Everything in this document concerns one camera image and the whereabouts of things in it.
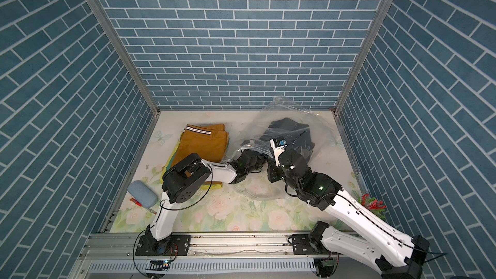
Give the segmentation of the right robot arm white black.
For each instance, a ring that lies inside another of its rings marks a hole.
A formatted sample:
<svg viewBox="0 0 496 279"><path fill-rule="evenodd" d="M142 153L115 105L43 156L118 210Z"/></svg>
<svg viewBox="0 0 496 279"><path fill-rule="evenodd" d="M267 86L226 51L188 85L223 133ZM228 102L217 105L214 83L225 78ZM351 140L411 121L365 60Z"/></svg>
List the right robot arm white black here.
<svg viewBox="0 0 496 279"><path fill-rule="evenodd" d="M318 222L308 236L314 251L330 251L367 265L382 278L420 278L430 246L422 236L409 236L374 215L330 176L311 170L297 151L284 146L271 151L276 172L298 199L330 214L358 235Z"/></svg>

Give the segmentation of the dark green garment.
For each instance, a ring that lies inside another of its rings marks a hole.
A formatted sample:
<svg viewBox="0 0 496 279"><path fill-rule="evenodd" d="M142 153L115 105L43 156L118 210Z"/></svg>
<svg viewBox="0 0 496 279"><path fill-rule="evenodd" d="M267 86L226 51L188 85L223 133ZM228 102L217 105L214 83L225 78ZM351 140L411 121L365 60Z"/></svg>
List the dark green garment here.
<svg viewBox="0 0 496 279"><path fill-rule="evenodd" d="M180 142L178 142L175 145L175 147L173 149L173 152L171 153L171 155L170 155L170 157L169 157L169 159L167 161L167 165L165 166L165 171L167 171L168 169L170 169L173 166L173 161L174 161L174 158L175 158L175 156L177 154L177 151L178 151L179 146L180 146Z"/></svg>

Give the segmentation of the clear plastic vacuum bag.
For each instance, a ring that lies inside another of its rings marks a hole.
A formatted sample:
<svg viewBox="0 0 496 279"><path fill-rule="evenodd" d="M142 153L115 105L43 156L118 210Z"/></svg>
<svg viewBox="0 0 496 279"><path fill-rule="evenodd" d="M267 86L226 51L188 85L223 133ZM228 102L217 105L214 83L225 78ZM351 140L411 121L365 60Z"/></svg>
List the clear plastic vacuum bag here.
<svg viewBox="0 0 496 279"><path fill-rule="evenodd" d="M235 184L266 169L270 183L284 182L294 191L293 197L324 210L335 204L343 187L311 164L336 140L321 116L291 100L275 98L241 129L223 161L236 171Z"/></svg>

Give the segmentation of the black garment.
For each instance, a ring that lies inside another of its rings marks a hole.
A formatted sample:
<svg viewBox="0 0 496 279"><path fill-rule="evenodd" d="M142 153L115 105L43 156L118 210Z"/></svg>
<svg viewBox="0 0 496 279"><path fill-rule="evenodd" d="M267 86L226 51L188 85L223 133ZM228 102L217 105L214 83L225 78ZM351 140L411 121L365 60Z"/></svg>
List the black garment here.
<svg viewBox="0 0 496 279"><path fill-rule="evenodd" d="M272 121L261 135L260 141L269 142L273 138L284 137L290 148L310 161L315 144L311 139L310 127L307 124L296 122L290 118Z"/></svg>

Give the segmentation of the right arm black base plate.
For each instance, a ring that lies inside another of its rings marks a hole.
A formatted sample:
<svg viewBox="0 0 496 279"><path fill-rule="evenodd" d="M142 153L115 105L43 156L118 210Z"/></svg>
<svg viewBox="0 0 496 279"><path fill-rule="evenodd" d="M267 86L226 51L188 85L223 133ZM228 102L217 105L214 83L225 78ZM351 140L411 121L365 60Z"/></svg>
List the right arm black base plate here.
<svg viewBox="0 0 496 279"><path fill-rule="evenodd" d="M316 255L321 254L325 256L337 254L335 251L327 250L322 244L309 236L309 234L292 234L288 237L289 245L293 249L294 255Z"/></svg>

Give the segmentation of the neon yellow garment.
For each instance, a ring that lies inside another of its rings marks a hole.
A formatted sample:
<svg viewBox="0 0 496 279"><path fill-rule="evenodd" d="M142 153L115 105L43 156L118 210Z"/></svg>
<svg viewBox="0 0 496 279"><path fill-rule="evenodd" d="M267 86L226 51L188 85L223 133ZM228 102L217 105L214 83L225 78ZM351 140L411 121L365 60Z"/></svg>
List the neon yellow garment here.
<svg viewBox="0 0 496 279"><path fill-rule="evenodd" d="M173 149L173 152L172 154L170 155L168 161L167 161L167 165L162 169L161 171L161 180L160 180L160 183L163 183L163 176L165 175L165 173L172 168L173 166L173 161L176 157L176 154L178 152L178 148L180 146L180 141L177 142L177 144L175 145L175 148ZM222 189L223 188L223 183L222 182L213 182L212 184L212 188L213 189Z"/></svg>

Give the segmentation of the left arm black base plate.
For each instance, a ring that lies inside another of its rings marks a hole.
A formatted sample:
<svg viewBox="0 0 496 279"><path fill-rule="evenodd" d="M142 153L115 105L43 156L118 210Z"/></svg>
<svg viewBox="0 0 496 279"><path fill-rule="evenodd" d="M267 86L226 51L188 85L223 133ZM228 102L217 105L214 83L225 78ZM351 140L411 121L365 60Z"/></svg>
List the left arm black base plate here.
<svg viewBox="0 0 496 279"><path fill-rule="evenodd" d="M140 236L136 245L135 255L138 257L151 256L186 256L191 243L191 235L171 234L163 240L155 240L151 235Z"/></svg>

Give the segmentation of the brown garment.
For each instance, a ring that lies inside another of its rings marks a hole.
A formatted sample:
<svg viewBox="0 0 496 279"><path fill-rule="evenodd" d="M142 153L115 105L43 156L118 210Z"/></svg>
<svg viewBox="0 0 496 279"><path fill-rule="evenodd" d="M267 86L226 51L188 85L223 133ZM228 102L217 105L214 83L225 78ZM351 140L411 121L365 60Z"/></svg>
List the brown garment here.
<svg viewBox="0 0 496 279"><path fill-rule="evenodd" d="M229 133L224 124L196 126L188 124L180 138L180 146L173 166L192 153L201 159L220 163L229 144Z"/></svg>

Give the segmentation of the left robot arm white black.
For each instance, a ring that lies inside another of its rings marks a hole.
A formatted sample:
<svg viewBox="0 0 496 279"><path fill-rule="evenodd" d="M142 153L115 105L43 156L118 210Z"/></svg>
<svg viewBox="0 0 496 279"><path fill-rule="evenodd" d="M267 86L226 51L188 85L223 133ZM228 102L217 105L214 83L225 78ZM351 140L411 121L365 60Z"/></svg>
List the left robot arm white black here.
<svg viewBox="0 0 496 279"><path fill-rule="evenodd" d="M181 205L190 200L204 183L209 187L214 182L240 183L248 174L261 170L266 161L267 155L253 150L242 151L236 160L226 164L203 160L196 153L179 161L162 177L160 208L140 239L142 248L146 253L155 254L164 254L171 248L169 243L175 219L180 211L187 209Z"/></svg>

